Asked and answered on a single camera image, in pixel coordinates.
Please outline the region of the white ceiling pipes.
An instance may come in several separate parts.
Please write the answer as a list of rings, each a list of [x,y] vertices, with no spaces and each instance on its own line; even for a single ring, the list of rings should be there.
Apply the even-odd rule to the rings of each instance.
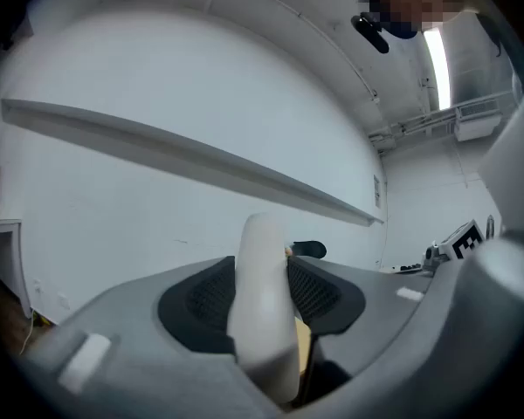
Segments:
[[[399,141],[403,141],[412,135],[432,134],[434,128],[453,124],[455,120],[456,110],[454,108],[435,111],[390,124],[370,133],[368,137],[376,149],[394,148]]]

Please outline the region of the white wall ledge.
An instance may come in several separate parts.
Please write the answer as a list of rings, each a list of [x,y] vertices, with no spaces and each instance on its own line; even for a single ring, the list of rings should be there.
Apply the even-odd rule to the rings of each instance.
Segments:
[[[134,120],[74,106],[3,98],[3,120],[166,173],[369,227],[377,215],[221,149]]]

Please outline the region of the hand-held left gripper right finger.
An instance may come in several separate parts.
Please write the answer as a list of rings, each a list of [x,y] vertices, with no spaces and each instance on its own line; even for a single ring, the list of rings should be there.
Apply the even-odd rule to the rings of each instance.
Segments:
[[[311,332],[311,367],[352,378],[376,360],[416,311],[431,279],[291,257],[290,293]]]

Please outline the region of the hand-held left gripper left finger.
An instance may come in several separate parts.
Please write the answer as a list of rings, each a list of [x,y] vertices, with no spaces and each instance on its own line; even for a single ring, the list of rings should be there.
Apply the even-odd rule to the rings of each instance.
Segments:
[[[279,419],[226,332],[235,260],[114,286],[55,326],[20,364],[62,419]]]

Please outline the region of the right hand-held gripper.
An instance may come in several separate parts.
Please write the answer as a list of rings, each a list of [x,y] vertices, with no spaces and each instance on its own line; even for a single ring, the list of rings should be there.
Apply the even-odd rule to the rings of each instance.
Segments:
[[[484,242],[484,235],[475,220],[458,227],[445,240],[434,241],[423,254],[423,270],[435,272],[443,263],[460,260],[470,255]]]

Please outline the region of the long ceiling light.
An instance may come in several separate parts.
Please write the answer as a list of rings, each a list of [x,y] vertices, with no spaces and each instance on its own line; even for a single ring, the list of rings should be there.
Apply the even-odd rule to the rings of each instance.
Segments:
[[[425,31],[424,40],[433,65],[438,93],[438,108],[445,110],[451,106],[452,94],[448,60],[439,28]]]

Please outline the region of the white air conditioner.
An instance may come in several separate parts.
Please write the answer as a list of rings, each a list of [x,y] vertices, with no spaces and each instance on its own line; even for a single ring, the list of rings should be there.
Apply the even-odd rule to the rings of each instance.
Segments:
[[[495,99],[458,106],[455,115],[454,134],[460,142],[491,135],[502,119],[499,102]]]

